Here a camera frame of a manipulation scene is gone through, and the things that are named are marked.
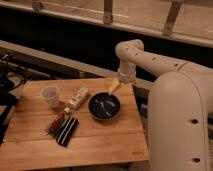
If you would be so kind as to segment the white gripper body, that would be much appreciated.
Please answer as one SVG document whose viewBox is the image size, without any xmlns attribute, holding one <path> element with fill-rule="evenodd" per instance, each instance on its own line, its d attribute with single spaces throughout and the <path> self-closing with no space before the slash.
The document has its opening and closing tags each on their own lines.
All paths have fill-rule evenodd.
<svg viewBox="0 0 213 171">
<path fill-rule="evenodd" d="M 136 65 L 127 61 L 120 61 L 118 68 L 118 80 L 121 83 L 133 83 L 136 78 Z"/>
</svg>

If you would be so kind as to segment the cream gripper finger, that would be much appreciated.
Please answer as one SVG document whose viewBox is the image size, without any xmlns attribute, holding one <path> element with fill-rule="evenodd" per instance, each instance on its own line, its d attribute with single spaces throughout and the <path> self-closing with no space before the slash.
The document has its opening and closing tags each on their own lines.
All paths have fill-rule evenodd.
<svg viewBox="0 0 213 171">
<path fill-rule="evenodd" d="M 118 79 L 114 79 L 109 88 L 108 94 L 112 95 L 119 87 L 120 87 L 120 81 Z"/>
</svg>

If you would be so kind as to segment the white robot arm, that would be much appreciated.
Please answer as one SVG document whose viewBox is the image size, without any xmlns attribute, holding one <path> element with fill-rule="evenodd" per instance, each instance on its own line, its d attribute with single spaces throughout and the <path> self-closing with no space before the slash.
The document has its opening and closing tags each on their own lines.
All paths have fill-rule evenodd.
<svg viewBox="0 0 213 171">
<path fill-rule="evenodd" d="M 150 170 L 210 171 L 213 69 L 146 52 L 139 39 L 118 43 L 115 52 L 120 65 L 110 93 L 133 83 L 138 67 L 156 77 L 148 95 Z"/>
</svg>

